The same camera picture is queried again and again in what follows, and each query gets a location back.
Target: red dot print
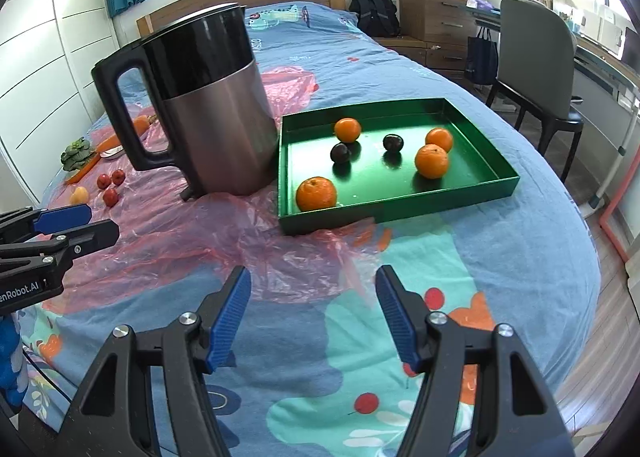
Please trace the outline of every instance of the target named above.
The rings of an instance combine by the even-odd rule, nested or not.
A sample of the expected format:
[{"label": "red dot print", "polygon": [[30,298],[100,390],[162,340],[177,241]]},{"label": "red dot print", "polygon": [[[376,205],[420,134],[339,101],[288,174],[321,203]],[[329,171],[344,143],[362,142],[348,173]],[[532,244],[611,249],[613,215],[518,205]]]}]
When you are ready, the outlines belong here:
[{"label": "red dot print", "polygon": [[353,409],[359,413],[375,412],[380,404],[377,395],[371,392],[361,393],[353,404]]},{"label": "red dot print", "polygon": [[403,363],[402,364],[402,370],[404,370],[404,373],[409,377],[415,377],[415,376],[418,375],[414,371],[411,370],[411,366],[409,365],[409,363]]},{"label": "red dot print", "polygon": [[424,293],[424,302],[432,311],[438,311],[442,309],[444,305],[444,294],[437,287],[431,287],[431,289]]}]

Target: black cable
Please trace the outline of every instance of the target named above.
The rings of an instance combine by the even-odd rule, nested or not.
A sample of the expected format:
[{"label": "black cable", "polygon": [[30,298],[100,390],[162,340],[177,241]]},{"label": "black cable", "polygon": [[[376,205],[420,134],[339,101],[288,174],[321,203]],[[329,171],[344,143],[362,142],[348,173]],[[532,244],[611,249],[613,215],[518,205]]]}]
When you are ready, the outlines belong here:
[{"label": "black cable", "polygon": [[45,374],[43,371],[41,371],[41,370],[40,370],[39,366],[37,366],[37,365],[33,362],[33,360],[29,357],[29,355],[27,354],[27,351],[25,351],[25,350],[24,350],[24,348],[22,348],[22,353],[24,354],[24,357],[25,357],[25,358],[27,358],[27,359],[29,360],[29,362],[33,365],[33,368],[34,368],[34,369],[36,369],[36,370],[40,373],[40,375],[41,375],[42,377],[44,377],[47,381],[49,381],[49,384],[50,384],[54,389],[58,390],[58,392],[60,392],[60,395],[62,395],[62,397],[64,397],[64,398],[69,402],[69,404],[71,404],[71,398],[70,398],[68,395],[66,395],[66,393],[64,393],[64,392],[62,391],[62,389],[60,389],[60,387],[59,387],[59,386],[57,386],[57,385],[56,385],[52,380],[50,380],[50,379],[49,379],[49,376],[47,376],[47,374]]}]

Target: chair backrest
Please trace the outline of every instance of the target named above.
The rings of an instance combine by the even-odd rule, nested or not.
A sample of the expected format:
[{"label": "chair backrest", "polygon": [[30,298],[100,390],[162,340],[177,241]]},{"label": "chair backrest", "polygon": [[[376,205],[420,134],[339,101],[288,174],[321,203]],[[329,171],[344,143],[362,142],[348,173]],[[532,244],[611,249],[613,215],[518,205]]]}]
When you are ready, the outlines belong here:
[{"label": "chair backrest", "polygon": [[564,21],[532,0],[502,0],[498,80],[566,119],[574,85],[575,36]]}]

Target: computer monitor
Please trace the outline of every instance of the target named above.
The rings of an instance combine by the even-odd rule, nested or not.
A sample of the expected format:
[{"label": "computer monitor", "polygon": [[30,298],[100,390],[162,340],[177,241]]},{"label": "computer monitor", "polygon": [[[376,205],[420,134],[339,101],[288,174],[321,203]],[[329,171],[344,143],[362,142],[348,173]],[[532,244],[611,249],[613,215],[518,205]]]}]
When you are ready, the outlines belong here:
[{"label": "computer monitor", "polygon": [[640,73],[640,36],[629,27],[625,32],[625,48],[622,51],[621,61]]}]

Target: green tray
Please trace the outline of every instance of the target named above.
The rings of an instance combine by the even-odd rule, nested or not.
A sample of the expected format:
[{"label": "green tray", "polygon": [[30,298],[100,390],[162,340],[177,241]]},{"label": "green tray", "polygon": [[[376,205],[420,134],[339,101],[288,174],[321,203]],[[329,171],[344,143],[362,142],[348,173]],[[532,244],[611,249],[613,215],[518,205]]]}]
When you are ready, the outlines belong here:
[{"label": "green tray", "polygon": [[[329,158],[338,143],[334,124],[343,117],[357,119],[362,134],[351,147],[351,163],[334,165]],[[427,180],[416,172],[414,156],[436,126],[452,133],[454,146],[445,176]],[[387,133],[404,139],[400,159],[382,147]],[[301,212],[296,190],[303,180],[315,176],[334,182],[338,204]],[[494,145],[442,98],[351,104],[282,118],[278,219],[288,235],[337,228],[366,217],[386,222],[500,199],[513,193],[518,180]]]}]

